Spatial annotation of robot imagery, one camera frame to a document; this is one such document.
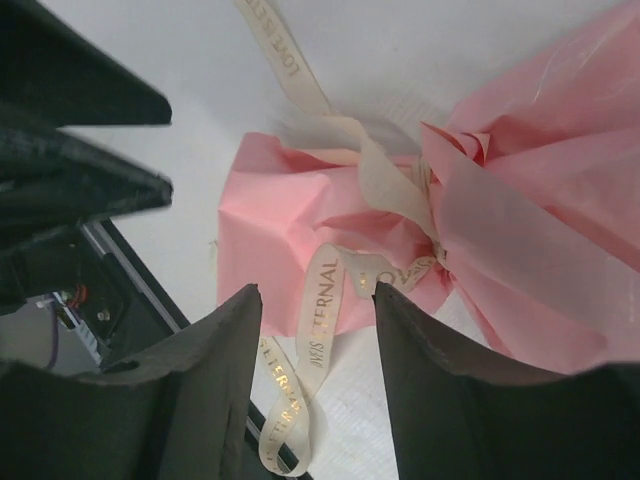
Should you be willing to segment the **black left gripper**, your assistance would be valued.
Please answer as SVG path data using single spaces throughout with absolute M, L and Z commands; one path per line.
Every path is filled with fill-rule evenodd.
M 3 107 L 1 314 L 82 283 L 85 222 L 167 207 L 172 194 L 165 177 Z

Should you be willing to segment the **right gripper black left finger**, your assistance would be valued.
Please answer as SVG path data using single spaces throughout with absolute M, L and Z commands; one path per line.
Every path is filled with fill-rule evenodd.
M 247 285 L 102 373 L 1 364 L 5 479 L 237 479 L 262 301 Z

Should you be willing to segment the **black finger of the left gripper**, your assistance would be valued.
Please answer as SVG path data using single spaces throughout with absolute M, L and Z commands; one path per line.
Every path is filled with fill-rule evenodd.
M 168 100 L 37 1 L 1 3 L 1 102 L 55 126 L 158 126 Z

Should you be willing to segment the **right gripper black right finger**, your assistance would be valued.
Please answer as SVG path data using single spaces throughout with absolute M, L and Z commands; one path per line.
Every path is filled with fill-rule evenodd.
M 389 284 L 373 297 L 403 479 L 635 479 L 639 367 L 561 375 L 510 359 Z

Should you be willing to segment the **cream ribbon gold lettering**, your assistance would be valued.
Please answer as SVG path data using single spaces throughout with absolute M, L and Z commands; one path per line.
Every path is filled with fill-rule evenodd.
M 256 42 L 268 60 L 286 97 L 302 111 L 322 117 L 354 136 L 360 152 L 354 159 L 359 190 L 374 209 L 398 214 L 416 223 L 431 240 L 432 254 L 399 270 L 383 256 L 357 253 L 332 243 L 314 252 L 306 269 L 296 332 L 297 364 L 273 337 L 263 337 L 259 352 L 279 389 L 261 429 L 259 457 L 270 472 L 299 477 L 311 462 L 310 403 L 329 370 L 345 281 L 352 280 L 361 297 L 371 295 L 380 281 L 408 292 L 434 264 L 444 264 L 446 252 L 437 233 L 429 196 L 431 168 L 419 159 L 403 173 L 387 157 L 362 124 L 335 110 L 310 70 L 285 22 L 266 1 L 238 1 Z

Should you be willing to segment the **pink wrapping paper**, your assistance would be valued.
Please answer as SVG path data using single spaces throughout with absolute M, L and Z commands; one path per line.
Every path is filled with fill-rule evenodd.
M 444 264 L 403 292 L 427 311 L 458 295 L 489 345 L 573 373 L 639 358 L 639 5 L 619 5 L 423 124 L 419 156 Z M 267 335 L 296 338 L 306 269 L 332 243 L 406 270 L 420 227 L 363 198 L 347 149 L 243 138 L 218 208 L 218 297 L 248 283 Z M 335 335 L 367 325 L 345 281 Z

